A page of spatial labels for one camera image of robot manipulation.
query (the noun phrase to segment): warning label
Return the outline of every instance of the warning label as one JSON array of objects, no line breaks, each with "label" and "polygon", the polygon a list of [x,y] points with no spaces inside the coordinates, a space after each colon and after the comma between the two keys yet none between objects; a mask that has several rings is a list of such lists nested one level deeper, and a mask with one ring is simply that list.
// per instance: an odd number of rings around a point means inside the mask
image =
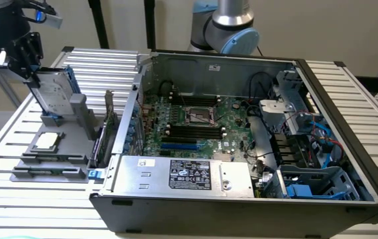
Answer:
[{"label": "warning label", "polygon": [[209,162],[172,160],[169,187],[173,189],[210,190]]}]

